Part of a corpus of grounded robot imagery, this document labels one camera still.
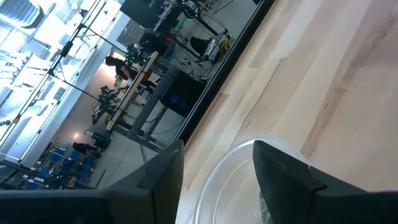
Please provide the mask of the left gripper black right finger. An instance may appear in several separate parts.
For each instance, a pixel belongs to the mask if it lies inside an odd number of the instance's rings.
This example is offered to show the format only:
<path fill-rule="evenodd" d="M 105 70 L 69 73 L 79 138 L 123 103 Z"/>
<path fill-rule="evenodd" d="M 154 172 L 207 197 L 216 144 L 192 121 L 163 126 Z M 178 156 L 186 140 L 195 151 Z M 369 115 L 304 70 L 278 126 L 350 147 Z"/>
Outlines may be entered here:
<path fill-rule="evenodd" d="M 254 141 L 252 160 L 261 195 L 274 223 L 310 223 L 312 200 L 319 190 L 358 191 L 356 186 L 261 140 Z"/>

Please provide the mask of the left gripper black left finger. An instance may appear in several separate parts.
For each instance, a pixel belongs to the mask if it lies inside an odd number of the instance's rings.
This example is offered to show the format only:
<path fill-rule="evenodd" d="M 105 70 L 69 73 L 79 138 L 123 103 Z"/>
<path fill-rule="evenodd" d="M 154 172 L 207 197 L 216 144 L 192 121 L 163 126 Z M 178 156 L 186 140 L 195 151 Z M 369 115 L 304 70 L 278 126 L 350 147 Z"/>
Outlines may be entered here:
<path fill-rule="evenodd" d="M 178 139 L 106 188 L 109 223 L 174 224 L 183 182 L 184 143 Z"/>

